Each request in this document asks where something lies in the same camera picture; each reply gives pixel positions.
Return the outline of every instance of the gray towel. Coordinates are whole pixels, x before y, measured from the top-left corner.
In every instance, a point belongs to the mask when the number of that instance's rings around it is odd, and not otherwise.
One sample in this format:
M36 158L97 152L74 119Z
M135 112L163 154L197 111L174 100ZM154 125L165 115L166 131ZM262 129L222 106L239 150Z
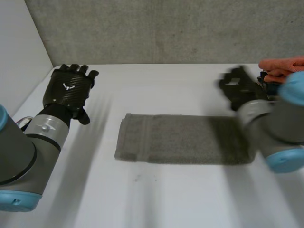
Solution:
M127 114L115 158L168 164L251 163L255 154L234 117Z

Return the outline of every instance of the concrete wall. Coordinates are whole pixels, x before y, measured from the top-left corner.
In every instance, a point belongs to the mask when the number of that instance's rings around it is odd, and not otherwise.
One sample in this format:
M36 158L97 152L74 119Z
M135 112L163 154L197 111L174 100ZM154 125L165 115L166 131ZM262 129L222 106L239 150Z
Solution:
M257 63L303 53L304 1L26 0L54 65Z
M0 104L13 115L52 64L23 0L0 1L0 31Z

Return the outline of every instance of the white wall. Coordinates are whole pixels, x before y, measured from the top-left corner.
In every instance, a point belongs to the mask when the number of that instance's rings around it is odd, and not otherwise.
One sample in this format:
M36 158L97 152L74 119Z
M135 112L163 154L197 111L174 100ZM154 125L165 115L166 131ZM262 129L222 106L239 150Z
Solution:
M51 69L24 0L0 0L0 104L13 115Z

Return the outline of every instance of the blue joint cap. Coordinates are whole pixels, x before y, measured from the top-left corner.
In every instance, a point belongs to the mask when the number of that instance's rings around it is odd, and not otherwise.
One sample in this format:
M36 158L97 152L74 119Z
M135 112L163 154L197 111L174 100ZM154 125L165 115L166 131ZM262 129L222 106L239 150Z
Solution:
M7 121L8 121L8 113L6 112L5 108L2 105L0 105L0 131L4 128Z
M0 190L0 210L28 212L36 208L42 195L14 190Z
M280 151L266 157L266 163L275 173L288 173L304 166L304 149Z
M290 103L304 106L304 71L292 73L279 88L279 95Z

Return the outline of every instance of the gray wall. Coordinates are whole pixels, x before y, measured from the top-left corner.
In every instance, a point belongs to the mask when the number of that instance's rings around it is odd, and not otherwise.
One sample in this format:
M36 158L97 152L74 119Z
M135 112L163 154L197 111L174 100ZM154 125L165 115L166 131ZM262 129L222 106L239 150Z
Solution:
M26 0L54 65L301 55L300 0Z

